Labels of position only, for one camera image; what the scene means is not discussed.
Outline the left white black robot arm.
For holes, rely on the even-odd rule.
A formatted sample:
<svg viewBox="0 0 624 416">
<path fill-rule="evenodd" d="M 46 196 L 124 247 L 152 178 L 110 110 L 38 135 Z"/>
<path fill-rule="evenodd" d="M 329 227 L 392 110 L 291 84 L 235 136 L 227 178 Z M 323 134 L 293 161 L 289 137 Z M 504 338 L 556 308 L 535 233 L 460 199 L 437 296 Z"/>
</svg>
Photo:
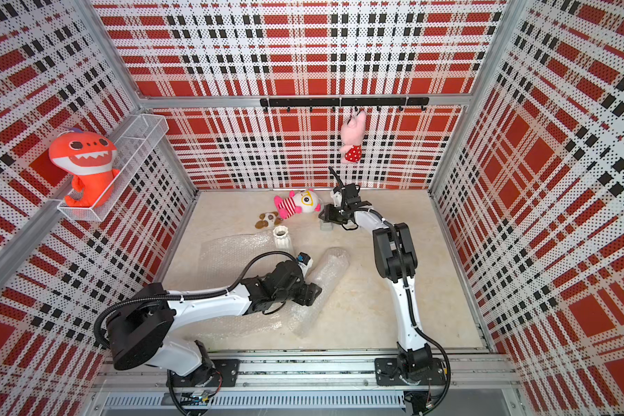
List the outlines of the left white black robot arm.
<svg viewBox="0 0 624 416">
<path fill-rule="evenodd" d="M 180 340 L 173 332 L 220 317 L 266 314 L 275 304 L 310 307 L 322 294 L 319 285 L 305 279 L 312 263 L 309 255 L 282 255 L 284 261 L 271 272 L 249 277 L 250 268 L 270 253 L 257 255 L 232 284 L 220 289 L 167 291 L 162 284 L 149 284 L 98 315 L 95 341 L 109 350 L 118 371 L 146 365 L 189 376 L 208 367 L 210 359 L 202 343 Z"/>
</svg>

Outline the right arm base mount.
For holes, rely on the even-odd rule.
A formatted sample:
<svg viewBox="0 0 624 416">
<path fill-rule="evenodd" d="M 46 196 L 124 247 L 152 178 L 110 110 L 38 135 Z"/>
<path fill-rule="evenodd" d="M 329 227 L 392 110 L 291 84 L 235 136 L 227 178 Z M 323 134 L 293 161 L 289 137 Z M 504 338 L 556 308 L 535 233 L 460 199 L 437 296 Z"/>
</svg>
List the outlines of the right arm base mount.
<svg viewBox="0 0 624 416">
<path fill-rule="evenodd" d="M 447 381 L 445 364 L 433 358 L 427 364 L 405 364 L 397 357 L 378 358 L 374 360 L 374 372 L 378 386 L 421 386 L 443 387 Z"/>
</svg>

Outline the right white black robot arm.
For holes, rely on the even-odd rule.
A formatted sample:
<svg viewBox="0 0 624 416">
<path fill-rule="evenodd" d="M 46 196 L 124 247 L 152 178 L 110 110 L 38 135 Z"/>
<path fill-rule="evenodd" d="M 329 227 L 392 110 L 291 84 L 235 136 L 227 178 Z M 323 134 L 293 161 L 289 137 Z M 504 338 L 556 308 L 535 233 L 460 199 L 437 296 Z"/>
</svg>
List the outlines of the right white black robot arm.
<svg viewBox="0 0 624 416">
<path fill-rule="evenodd" d="M 360 197 L 357 184 L 339 183 L 332 191 L 332 202 L 321 211 L 324 223 L 369 232 L 374 247 L 374 262 L 380 277 L 386 279 L 397 322 L 395 371 L 391 378 L 418 384 L 429 376 L 450 384 L 450 361 L 445 350 L 424 333 L 419 320 L 415 294 L 415 272 L 418 258 L 411 232 L 404 223 L 394 224 Z"/>
</svg>

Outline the small white ribbed vase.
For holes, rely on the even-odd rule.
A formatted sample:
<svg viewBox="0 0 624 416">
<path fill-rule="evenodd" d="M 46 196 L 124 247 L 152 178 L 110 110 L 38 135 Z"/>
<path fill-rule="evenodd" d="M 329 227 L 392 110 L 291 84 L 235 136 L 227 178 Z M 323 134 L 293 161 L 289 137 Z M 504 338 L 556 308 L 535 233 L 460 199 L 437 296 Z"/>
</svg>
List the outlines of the small white ribbed vase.
<svg viewBox="0 0 624 416">
<path fill-rule="evenodd" d="M 293 253 L 293 243 L 291 240 L 291 234 L 289 229 L 284 225 L 278 225 L 273 229 L 273 237 L 275 246 L 279 251 L 286 251 L 289 254 Z"/>
</svg>

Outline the bubble wrap sheet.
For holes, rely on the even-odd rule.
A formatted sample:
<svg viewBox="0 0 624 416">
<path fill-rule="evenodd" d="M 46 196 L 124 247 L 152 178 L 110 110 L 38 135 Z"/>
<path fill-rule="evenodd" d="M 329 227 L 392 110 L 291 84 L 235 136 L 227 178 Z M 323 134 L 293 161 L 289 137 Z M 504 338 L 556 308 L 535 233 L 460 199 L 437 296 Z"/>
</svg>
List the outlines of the bubble wrap sheet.
<svg viewBox="0 0 624 416">
<path fill-rule="evenodd" d="M 329 301 L 336 286 L 345 276 L 350 265 L 350 254 L 340 247 L 327 249 L 313 270 L 306 277 L 308 284 L 315 284 L 317 294 L 312 293 L 314 301 L 310 306 L 294 303 L 289 312 L 288 328 L 296 336 L 307 336 L 319 317 L 324 305 Z"/>
<path fill-rule="evenodd" d="M 233 284 L 247 263 L 255 256 L 277 249 L 271 231 L 222 237 L 201 244 L 197 269 L 192 273 L 194 289 L 216 291 Z M 218 317 L 185 327 L 197 339 L 225 340 L 282 329 L 284 312 L 263 315 L 258 312 L 246 317 Z"/>
</svg>

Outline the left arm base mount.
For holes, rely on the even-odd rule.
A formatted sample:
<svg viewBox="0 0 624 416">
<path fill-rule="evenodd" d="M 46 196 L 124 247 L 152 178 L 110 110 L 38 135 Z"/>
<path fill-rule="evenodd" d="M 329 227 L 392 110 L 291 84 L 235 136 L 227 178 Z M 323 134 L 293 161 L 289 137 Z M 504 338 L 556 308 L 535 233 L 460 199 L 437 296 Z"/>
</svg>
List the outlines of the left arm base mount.
<svg viewBox="0 0 624 416">
<path fill-rule="evenodd" d="M 174 388 L 233 388 L 239 375 L 240 360 L 213 360 L 203 364 L 187 376 L 173 373 L 167 378 L 166 386 Z"/>
</svg>

